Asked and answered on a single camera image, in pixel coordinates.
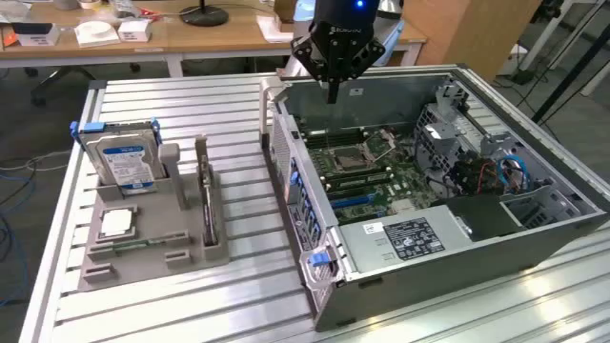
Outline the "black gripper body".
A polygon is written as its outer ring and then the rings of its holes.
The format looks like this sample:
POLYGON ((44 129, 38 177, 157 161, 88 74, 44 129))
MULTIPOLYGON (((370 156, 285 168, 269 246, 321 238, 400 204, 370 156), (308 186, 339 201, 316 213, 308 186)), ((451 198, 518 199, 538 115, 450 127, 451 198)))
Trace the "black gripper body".
POLYGON ((332 41, 375 38, 374 22, 378 1, 316 1, 309 37, 332 71, 332 41))

